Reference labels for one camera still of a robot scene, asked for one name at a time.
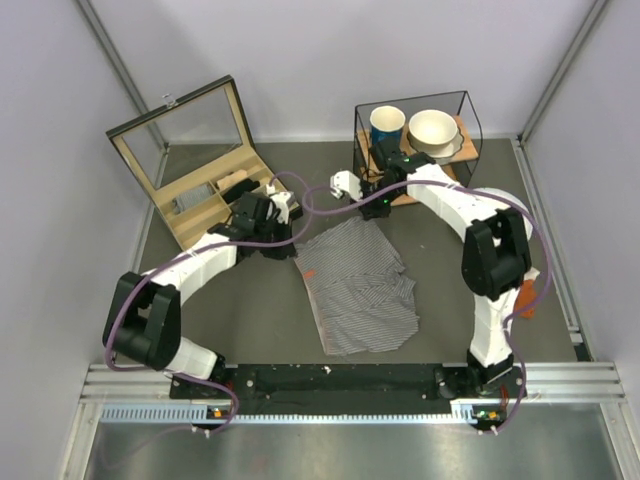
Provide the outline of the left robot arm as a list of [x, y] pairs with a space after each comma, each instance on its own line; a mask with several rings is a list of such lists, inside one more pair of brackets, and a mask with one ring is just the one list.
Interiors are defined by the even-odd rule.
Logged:
[[122, 275], [103, 332], [106, 357], [117, 353], [151, 370], [183, 374], [203, 395], [220, 394], [227, 382], [225, 359], [182, 335], [182, 306], [256, 251], [278, 260], [294, 256], [294, 203], [291, 191], [273, 187], [244, 193], [230, 218], [207, 229], [192, 248], [163, 267]]

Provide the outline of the grey striped underwear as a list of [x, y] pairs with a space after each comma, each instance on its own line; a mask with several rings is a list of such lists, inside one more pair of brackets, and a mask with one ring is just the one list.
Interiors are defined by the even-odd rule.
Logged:
[[296, 250], [326, 355], [393, 351], [418, 332], [415, 281], [375, 222], [350, 218]]

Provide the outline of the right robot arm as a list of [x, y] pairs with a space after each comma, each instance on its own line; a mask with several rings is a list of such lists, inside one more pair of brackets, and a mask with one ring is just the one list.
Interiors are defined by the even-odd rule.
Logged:
[[408, 195], [446, 222], [463, 241], [461, 275], [474, 295], [474, 332], [467, 353], [467, 384], [487, 396], [513, 367], [514, 355], [504, 320], [531, 271], [528, 221], [514, 205], [490, 192], [472, 193], [453, 180], [435, 160], [409, 155], [399, 142], [385, 138], [369, 149], [380, 169], [361, 182], [361, 197], [384, 194], [360, 208], [365, 217], [383, 217], [391, 203]]

